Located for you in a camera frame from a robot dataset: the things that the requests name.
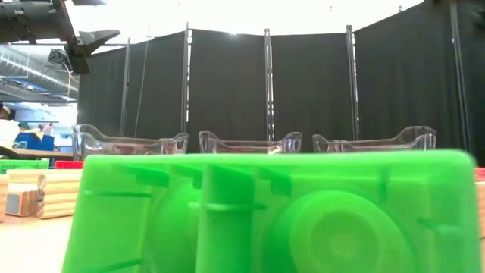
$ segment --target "ceiling duct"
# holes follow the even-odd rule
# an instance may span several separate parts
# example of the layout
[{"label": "ceiling duct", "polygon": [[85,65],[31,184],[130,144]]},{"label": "ceiling duct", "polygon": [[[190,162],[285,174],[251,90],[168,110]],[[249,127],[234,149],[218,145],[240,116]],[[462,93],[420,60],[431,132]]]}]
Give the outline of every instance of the ceiling duct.
[{"label": "ceiling duct", "polygon": [[0,78],[25,81],[48,93],[76,93],[79,83],[69,81],[69,76],[68,72],[57,72],[30,60],[8,45],[0,46]]},{"label": "ceiling duct", "polygon": [[0,80],[0,101],[2,102],[42,102],[42,103],[59,103],[66,102],[61,98],[44,96],[28,90],[25,87],[18,86],[8,80]]}]

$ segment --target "circular cap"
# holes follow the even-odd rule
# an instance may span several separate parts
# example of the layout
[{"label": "circular cap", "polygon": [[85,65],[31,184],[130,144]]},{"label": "circular cap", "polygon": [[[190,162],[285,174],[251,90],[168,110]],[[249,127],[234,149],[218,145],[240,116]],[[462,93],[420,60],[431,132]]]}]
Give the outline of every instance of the circular cap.
[{"label": "circular cap", "polygon": [[302,196],[280,216],[271,237],[270,243],[280,244],[271,249],[284,249],[278,255],[291,257],[297,272],[415,271],[399,227],[374,203],[348,192]]}]

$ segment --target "green object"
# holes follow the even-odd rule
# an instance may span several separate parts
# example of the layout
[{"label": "green object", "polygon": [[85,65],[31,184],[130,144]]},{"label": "green object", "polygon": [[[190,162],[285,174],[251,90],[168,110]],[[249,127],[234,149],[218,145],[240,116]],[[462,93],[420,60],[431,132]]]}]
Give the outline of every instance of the green object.
[{"label": "green object", "polygon": [[27,122],[25,121],[22,121],[18,124],[18,127],[22,128],[22,129],[25,129],[25,130],[30,130],[30,126]]},{"label": "green object", "polygon": [[480,272],[473,167],[456,151],[90,156],[63,272]]},{"label": "green object", "polygon": [[11,169],[47,169],[49,162],[42,160],[0,160],[0,174]]}]

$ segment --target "metal pole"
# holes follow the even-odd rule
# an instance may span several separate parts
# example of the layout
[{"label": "metal pole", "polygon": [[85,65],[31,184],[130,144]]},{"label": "metal pole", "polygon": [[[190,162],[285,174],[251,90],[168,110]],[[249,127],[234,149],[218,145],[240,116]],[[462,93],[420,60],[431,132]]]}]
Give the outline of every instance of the metal pole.
[{"label": "metal pole", "polygon": [[130,86],[130,42],[128,38],[126,45],[126,53],[124,56],[124,78],[123,78],[123,95],[121,97],[121,123],[120,123],[120,137],[124,137],[127,127],[127,94]]},{"label": "metal pole", "polygon": [[274,100],[273,100],[273,55],[271,34],[264,30],[264,64],[266,73],[266,139],[274,141]]},{"label": "metal pole", "polygon": [[347,25],[347,55],[349,56],[350,98],[352,100],[352,138],[358,139],[357,77],[352,26]]},{"label": "metal pole", "polygon": [[455,51],[456,83],[458,87],[458,102],[460,119],[462,126],[462,138],[465,150],[471,151],[471,140],[468,126],[468,102],[465,88],[465,77],[463,74],[462,42],[460,39],[460,27],[458,25],[458,6],[452,2],[450,4],[451,27],[453,38],[453,49]]},{"label": "metal pole", "polygon": [[189,22],[186,23],[183,39],[183,68],[182,68],[182,107],[180,117],[180,132],[187,131],[187,102],[189,100]]}]

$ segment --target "silver ductwork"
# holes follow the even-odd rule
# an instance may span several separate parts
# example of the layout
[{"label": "silver ductwork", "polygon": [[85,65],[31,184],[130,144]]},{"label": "silver ductwork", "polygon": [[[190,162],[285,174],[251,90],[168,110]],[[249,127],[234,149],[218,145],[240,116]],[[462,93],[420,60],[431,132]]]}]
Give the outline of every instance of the silver ductwork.
[{"label": "silver ductwork", "polygon": [[79,83],[69,73],[57,72],[52,68],[29,59],[11,49],[0,46],[0,78],[21,80],[47,90],[48,93],[77,93]]}]

